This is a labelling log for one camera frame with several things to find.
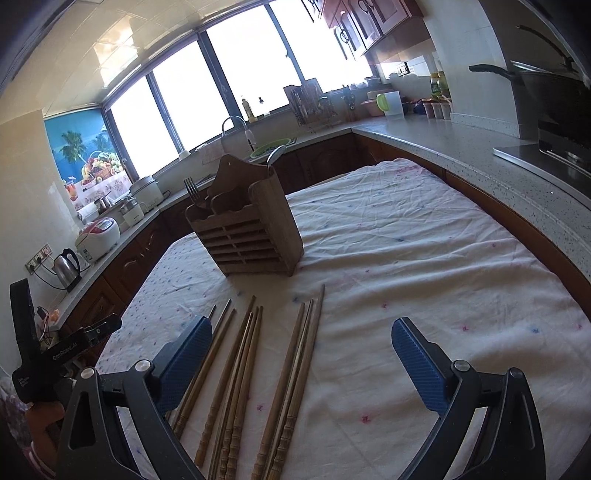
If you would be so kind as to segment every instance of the palm tree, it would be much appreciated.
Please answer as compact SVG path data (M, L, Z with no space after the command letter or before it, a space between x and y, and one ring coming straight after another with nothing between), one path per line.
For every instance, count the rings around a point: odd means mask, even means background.
M94 143L95 143L96 149L100 150L101 152L114 152L113 145L111 144L111 141L103 133L100 133L96 136L96 138L94 139Z
M82 135L78 132L68 130L61 137L66 141L60 152L70 163L76 163L77 160L84 161L82 154L86 151L86 145L82 141Z

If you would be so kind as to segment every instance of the chopstick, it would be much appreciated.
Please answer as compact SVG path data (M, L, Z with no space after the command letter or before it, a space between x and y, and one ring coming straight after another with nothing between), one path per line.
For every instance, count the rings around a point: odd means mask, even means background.
M237 358L236 356L241 346L241 340L244 331L246 330L248 319L250 317L252 306L254 305L255 300L256 297L253 295L250 303L248 304L246 313L242 318L240 330L238 332L238 335L236 336L234 344L232 345L232 349L230 350L230 354L228 355L228 359L226 360L226 363L224 365L222 375L220 376L219 383L217 384L216 392L213 395L212 405L209 409L209 414L207 415L207 421L205 422L205 426L203 428L201 440L199 441L199 448L197 449L197 453L195 454L195 465L197 465L198 467L202 467L203 462L205 461L207 447L209 446L209 441L212 436L213 425L216 423L217 412L219 411L220 406L222 404L223 395L226 391L226 386L228 384L228 380L230 379L232 368L235 364L235 359Z
M216 327L213 334L213 341L212 344L207 352L205 360L203 360L203 364L199 371L193 377L193 380L189 384L189 388L187 389L188 394L185 394L183 399L181 400L181 404L178 409L178 415L175 417L173 421L173 433L176 438L180 438L183 434L183 430L191 412L193 411L193 407L195 406L195 402L197 401L197 397L199 396L199 392L201 392L201 388L205 383L205 379L207 378L207 374L212 367L212 363L215 360L217 355L217 351L220 349L220 345L228 331L228 327L232 322L232 318L234 317L236 310L232 310L230 316L228 317L227 321L224 322L224 317L226 316L226 312L230 307L231 300L228 299L226 302L226 306L222 310L222 314L220 315L220 319L216 323ZM213 312L215 312L216 306L214 305L212 311L209 314L209 319L211 320L213 316Z
M246 414L246 404L248 402L248 393L251 386L252 371L254 370L255 366L256 349L258 347L259 334L261 333L262 310L262 306L259 307L258 315L255 318L254 332L252 334L252 339L248 347L248 355L246 357L244 376L242 377L238 405L236 406L236 413L233 420L232 440L230 442L230 452L228 454L228 468L226 470L225 480L234 480L236 478L238 452L240 451L240 441L242 438L242 426L244 424L244 416Z
M285 418L287 417L287 411L289 410L291 398L293 396L294 388L296 386L296 380L298 371L300 369L302 355L304 353L304 345L306 343L306 337L308 333L308 329L310 327L310 318L312 315L312 310L314 306L314 299L310 300L308 304L308 310L306 311L306 318L304 319L304 324L301 329L300 338L298 339L298 345L295 353L294 363L291 367L289 382L287 384L287 389L285 391L285 397L282 400L281 411L279 415L279 419L275 426L275 432L273 435L273 443L271 444L271 450L269 450L269 456L267 457L267 462L265 464L265 469L263 470L263 478L267 480L271 473L271 468L273 466L275 460L275 454L279 447L279 442L281 440L281 433L283 431L283 425L285 425Z
M275 395L273 396L273 403L271 404L269 417L267 418L267 424L265 425L265 431L262 434L261 446L259 447L259 451L256 456L256 463L252 468L251 480L260 480L263 470L265 469L265 465L267 464L269 448L271 447L271 442L273 441L273 434L277 430L277 420L279 419L281 404L283 403L283 399L285 397L285 389L287 388L287 382L289 380L294 357L296 355L295 352L298 339L300 337L305 308L306 304L301 303L300 311L298 312L298 316L291 333L290 343L287 347L287 352L285 353L285 360L283 360L283 367L281 368L279 382L277 383Z
M218 480L224 480L226 478L226 471L228 470L228 458L230 455L230 443L232 441L232 430L234 427L234 418L236 417L236 408L238 407L238 400L240 397L240 388L242 385L242 379L244 377L244 370L246 369L246 357L250 350L250 344L252 342L252 336L254 334L254 327L258 318L259 307L256 308L254 315L251 313L251 321L248 326L248 334L246 336L246 343L242 351L242 355L239 358L238 364L238 375L235 378L235 385L232 388L232 397L228 398L230 401L230 408L228 410L228 419L226 421L226 431L224 432L222 442L222 454L220 456L220 466L218 473Z
M267 480L279 480L281 472L287 457L287 450L290 447L291 437L293 435L294 427L298 412L300 411L301 400L304 397L304 390L306 389L306 382L308 380L308 372L312 362L312 354L314 352L314 343L316 341L316 333L318 332L318 325L320 323L320 313L322 312L322 303L324 302L324 284L320 289L320 296L318 298L318 305L314 311L314 317L311 320L309 331L306 335L306 346L304 348L301 365L297 373L297 380L293 391L293 396L289 403L285 424L281 432L281 439L277 446L277 452L273 459L273 464Z
M226 425L228 423L230 408L232 406L232 398L233 398L234 393L236 391L236 383L237 383L237 379L238 379L238 375L239 375L239 371L240 371L240 365L242 363L242 355L244 353L244 349L246 348L246 341L247 341L248 333L250 331L250 327L252 324L252 318L253 318L253 314L252 314L252 312L250 312L250 315L248 316L248 321L246 324L246 329L244 330L242 337L241 337L240 348L238 349L237 354L236 354L236 360L234 362L234 366L232 369L232 378L230 379L230 385L228 386L228 396L226 397L226 403L224 404L224 409L222 411L220 423L217 428L217 436L216 436L216 441L215 441L215 445L214 445L214 449L213 449L213 453L212 453L212 460L209 463L209 476L207 477L209 480L215 479L216 472L217 472L218 468L221 467L221 465L220 465L221 461L222 461L221 453L222 453L223 441L225 439Z

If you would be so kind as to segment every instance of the kitchen counter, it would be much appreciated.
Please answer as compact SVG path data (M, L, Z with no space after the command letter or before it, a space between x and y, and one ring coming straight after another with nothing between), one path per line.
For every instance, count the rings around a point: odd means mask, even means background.
M400 120L367 119L300 135L286 151L348 133L406 150L487 192L534 225L591 280L591 210L541 177L493 154L495 147L515 147L531 142L449 121L428 120L423 115L409 115ZM254 162L264 160L262 157ZM198 187L205 189L211 183L213 178ZM50 330L61 328L88 288L129 242L160 212L188 196L184 190L172 194L140 223L124 232L118 244L83 274L82 281L56 307L60 318Z

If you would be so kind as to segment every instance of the dish rack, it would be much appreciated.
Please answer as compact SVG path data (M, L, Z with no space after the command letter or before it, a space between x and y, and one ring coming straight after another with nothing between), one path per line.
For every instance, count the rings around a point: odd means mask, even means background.
M330 125L332 117L336 116L335 108L326 96L318 80L304 81L301 86L289 85L283 87L283 91L290 103L290 108L298 125L303 127L315 127L317 125Z

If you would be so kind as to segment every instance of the white wall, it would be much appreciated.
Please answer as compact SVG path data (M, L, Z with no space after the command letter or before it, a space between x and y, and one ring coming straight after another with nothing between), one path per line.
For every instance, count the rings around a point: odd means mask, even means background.
M63 293L29 276L24 265L45 243L55 254L72 247L78 227L51 155L41 111L0 125L0 145L0 365L11 374L20 365L20 356L8 287L27 277L35 306L54 307ZM50 281L59 285L55 279Z
M458 123L520 135L510 82L476 74L468 66L506 67L491 22L478 0L417 0L452 94Z

